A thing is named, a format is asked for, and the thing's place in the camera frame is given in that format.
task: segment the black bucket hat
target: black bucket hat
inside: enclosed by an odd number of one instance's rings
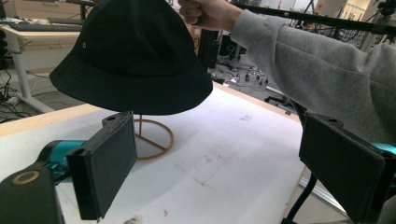
[[[59,91],[114,111],[171,115],[212,92],[186,25],[165,0],[105,0],[50,74]]]

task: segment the hat crown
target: hat crown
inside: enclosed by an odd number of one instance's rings
[[[107,0],[95,6],[74,50],[121,75],[172,76],[191,68],[193,41],[164,0]]]

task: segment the equipment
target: equipment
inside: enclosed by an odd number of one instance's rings
[[[219,63],[228,66],[236,72],[238,68],[245,67],[253,69],[254,64],[241,63],[241,54],[246,53],[246,49],[231,40],[230,35],[223,35],[221,38],[221,47],[219,49]]]
[[[37,161],[3,180],[0,223],[64,223],[55,185],[69,176],[81,219],[104,217],[137,155],[132,112],[102,123],[103,128],[87,141],[50,142]]]
[[[94,7],[96,4],[92,1],[81,1],[81,0],[66,0],[66,3],[79,5],[79,16],[82,20],[85,20],[87,18],[88,7]]]
[[[282,224],[295,224],[292,220],[317,180],[354,223],[376,223],[384,202],[395,195],[396,155],[350,133],[339,120],[292,104],[304,128],[299,157],[312,175]]]
[[[380,14],[378,13],[375,14],[375,18],[374,18],[375,29],[383,30],[384,27],[389,26],[390,17],[396,11],[396,1],[387,0],[386,2],[381,2],[378,4],[377,8]],[[359,49],[368,52],[375,42],[375,34],[376,33],[373,32],[372,34],[366,35],[361,41]]]
[[[44,25],[10,23],[9,26],[17,31],[27,32],[80,32],[81,26],[76,25]]]
[[[71,25],[83,25],[85,20],[68,19],[68,18],[54,18],[48,17],[49,23],[60,23],[60,24],[71,24]]]

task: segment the table surface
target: table surface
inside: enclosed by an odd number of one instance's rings
[[[54,39],[54,38],[64,39],[64,38],[77,38],[79,36],[79,32],[24,32],[24,31],[14,30],[8,25],[3,25],[0,28],[6,32],[10,32],[24,39]]]
[[[169,127],[175,143],[160,158],[134,165],[101,223],[280,222],[304,169],[301,124],[215,86],[192,110],[144,116]],[[0,179],[34,162],[50,141],[90,138],[114,113],[82,105],[0,125]],[[66,223],[95,223],[79,219],[70,181],[56,189]]]

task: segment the person's arm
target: person's arm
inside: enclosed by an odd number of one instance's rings
[[[366,141],[396,142],[394,47],[378,45],[365,53],[246,10],[231,37],[292,100],[343,121]]]

